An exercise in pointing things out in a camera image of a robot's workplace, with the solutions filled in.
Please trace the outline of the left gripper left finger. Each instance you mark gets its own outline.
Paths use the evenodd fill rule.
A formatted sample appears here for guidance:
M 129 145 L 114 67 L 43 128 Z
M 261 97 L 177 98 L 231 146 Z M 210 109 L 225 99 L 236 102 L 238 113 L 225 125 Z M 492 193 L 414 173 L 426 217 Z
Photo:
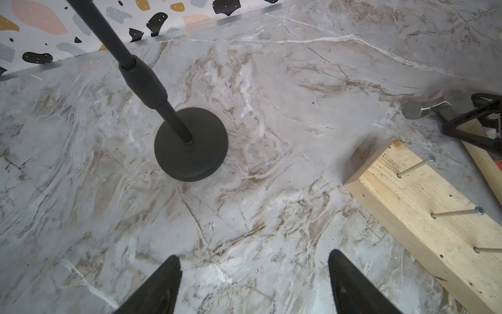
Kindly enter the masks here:
M 173 314 L 181 279 L 180 260 L 171 255 L 115 313 Z

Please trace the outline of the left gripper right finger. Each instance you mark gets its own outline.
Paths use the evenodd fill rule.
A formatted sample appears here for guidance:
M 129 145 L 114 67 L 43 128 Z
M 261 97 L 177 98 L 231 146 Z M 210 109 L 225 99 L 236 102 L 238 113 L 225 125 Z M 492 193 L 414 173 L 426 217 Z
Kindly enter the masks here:
M 362 272 L 338 249 L 328 258 L 337 313 L 399 313 Z

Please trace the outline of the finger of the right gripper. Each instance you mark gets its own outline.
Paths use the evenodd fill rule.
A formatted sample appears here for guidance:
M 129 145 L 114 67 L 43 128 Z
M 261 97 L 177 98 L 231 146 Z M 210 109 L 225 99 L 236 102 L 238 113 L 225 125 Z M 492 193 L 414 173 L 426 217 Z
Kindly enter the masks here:
M 442 134 L 501 154 L 501 96 L 476 93 L 471 96 L 474 109 L 442 125 Z

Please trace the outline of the wooden handle claw hammer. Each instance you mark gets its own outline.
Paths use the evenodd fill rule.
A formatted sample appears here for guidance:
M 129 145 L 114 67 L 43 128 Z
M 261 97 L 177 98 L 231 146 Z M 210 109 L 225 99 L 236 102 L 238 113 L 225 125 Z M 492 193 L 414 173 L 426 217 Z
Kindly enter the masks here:
M 443 88 L 428 97 L 410 99 L 402 112 L 418 120 L 435 113 L 444 136 L 461 141 L 501 201 L 501 94 L 479 88 Z

